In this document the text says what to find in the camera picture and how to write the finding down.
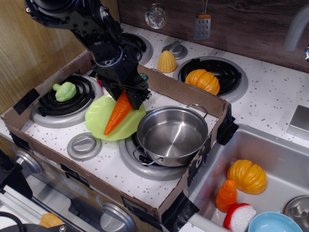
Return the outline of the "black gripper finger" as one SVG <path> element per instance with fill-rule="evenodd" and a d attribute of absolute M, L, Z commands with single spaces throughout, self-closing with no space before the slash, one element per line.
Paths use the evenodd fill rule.
<path fill-rule="evenodd" d="M 124 86 L 113 81 L 101 81 L 101 83 L 107 92 L 112 96 L 112 98 L 117 101 L 124 90 Z"/>
<path fill-rule="evenodd" d="M 149 90 L 130 89 L 126 96 L 133 109 L 139 110 L 142 103 L 151 97 L 151 92 Z"/>

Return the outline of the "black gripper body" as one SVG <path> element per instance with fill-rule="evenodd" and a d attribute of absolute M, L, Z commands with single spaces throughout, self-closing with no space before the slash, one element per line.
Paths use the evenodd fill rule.
<path fill-rule="evenodd" d="M 139 59 L 136 47 L 92 47 L 93 71 L 101 81 L 113 81 L 124 86 L 124 90 L 148 90 L 147 82 L 137 71 Z"/>

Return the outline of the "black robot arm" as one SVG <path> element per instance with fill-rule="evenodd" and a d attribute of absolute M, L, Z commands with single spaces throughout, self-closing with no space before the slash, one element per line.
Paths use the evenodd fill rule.
<path fill-rule="evenodd" d="M 150 97 L 148 84 L 138 73 L 142 50 L 123 37 L 120 22 L 99 0 L 27 0 L 25 8 L 39 24 L 73 33 L 92 53 L 92 70 L 114 100 L 125 91 L 138 110 Z"/>

